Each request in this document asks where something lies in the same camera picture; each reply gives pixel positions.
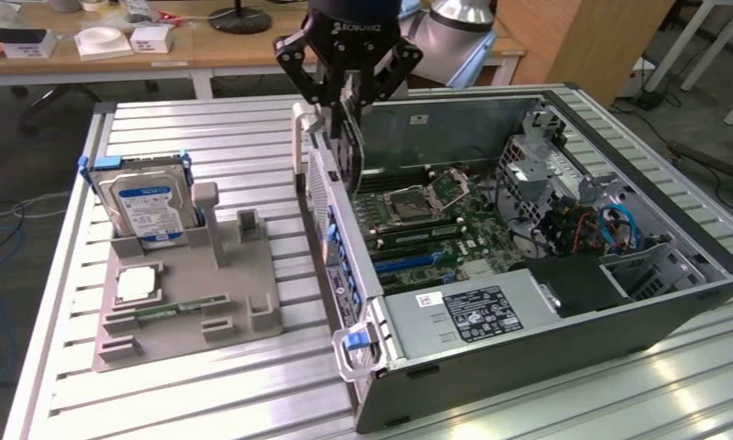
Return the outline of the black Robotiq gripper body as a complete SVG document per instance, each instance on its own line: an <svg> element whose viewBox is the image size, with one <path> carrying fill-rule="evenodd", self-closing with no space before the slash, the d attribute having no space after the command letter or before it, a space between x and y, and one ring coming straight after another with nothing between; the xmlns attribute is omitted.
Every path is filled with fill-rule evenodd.
<svg viewBox="0 0 733 440"><path fill-rule="evenodd" d="M345 75L359 77L357 97L375 98L374 67L399 40L397 1L311 1L303 39L322 65L326 94L345 86Z"/></svg>

